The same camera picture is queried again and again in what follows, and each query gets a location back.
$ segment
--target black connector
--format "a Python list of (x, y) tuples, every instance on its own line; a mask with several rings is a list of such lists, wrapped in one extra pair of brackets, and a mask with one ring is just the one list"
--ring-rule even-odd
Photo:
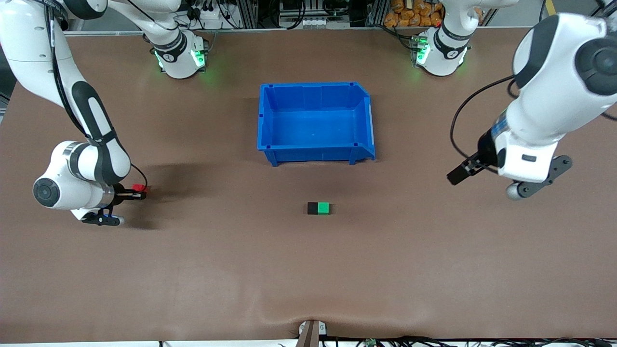
[(199, 17), (201, 16), (201, 11), (199, 9), (191, 8), (186, 13), (186, 16), (189, 18), (189, 20), (199, 20)]

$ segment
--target green led light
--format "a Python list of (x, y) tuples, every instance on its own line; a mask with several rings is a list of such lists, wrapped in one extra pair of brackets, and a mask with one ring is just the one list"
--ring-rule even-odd
[(427, 44), (424, 46), (423, 49), (420, 50), (420, 52), (418, 52), (418, 58), (416, 60), (417, 64), (424, 64), (426, 62), (426, 57), (428, 57), (428, 54), (431, 52), (431, 47)]
[(154, 56), (156, 57), (156, 60), (158, 60), (158, 61), (159, 61), (159, 66), (160, 66), (160, 68), (161, 68), (161, 69), (164, 69), (164, 68), (163, 68), (163, 63), (160, 61), (159, 53), (157, 53), (156, 51), (154, 51)]
[(204, 66), (204, 54), (201, 53), (200, 51), (193, 51), (191, 50), (191, 55), (193, 56), (193, 60), (195, 60), (195, 64), (198, 67), (202, 67)]

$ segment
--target snack package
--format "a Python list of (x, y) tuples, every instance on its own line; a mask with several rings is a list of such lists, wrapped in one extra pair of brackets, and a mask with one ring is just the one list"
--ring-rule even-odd
[(431, 25), (434, 27), (441, 25), (441, 14), (439, 12), (433, 12), (433, 14), (431, 14)]
[(415, 0), (413, 3), (413, 11), (421, 16), (428, 16), (433, 10), (433, 5), (424, 2), (424, 0)]
[(474, 7), (473, 9), (476, 10), (476, 13), (478, 14), (478, 21), (482, 23), (482, 9), (480, 9), (480, 7)]
[(384, 26), (386, 28), (396, 27), (398, 22), (399, 22), (399, 15), (396, 13), (390, 12), (386, 15), (386, 19), (384, 19)]
[(392, 0), (390, 6), (395, 13), (401, 13), (405, 9), (403, 0)]
[(409, 20), (409, 26), (410, 27), (417, 27), (420, 25), (420, 15), (416, 14), (413, 16), (412, 19)]
[(430, 17), (420, 17), (420, 26), (421, 27), (430, 27), (431, 26), (431, 18)]
[(403, 10), (403, 12), (400, 13), (399, 17), (401, 20), (410, 20), (413, 18), (414, 15), (415, 13), (413, 13), (413, 10)]

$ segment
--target green block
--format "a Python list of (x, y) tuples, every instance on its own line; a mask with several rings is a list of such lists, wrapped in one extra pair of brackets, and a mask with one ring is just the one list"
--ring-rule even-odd
[(330, 214), (330, 203), (317, 203), (317, 214), (319, 215)]

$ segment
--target black block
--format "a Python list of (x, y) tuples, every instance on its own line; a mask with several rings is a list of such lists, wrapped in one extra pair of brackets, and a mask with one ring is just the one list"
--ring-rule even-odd
[(308, 203), (307, 204), (307, 213), (308, 214), (317, 214), (317, 203)]

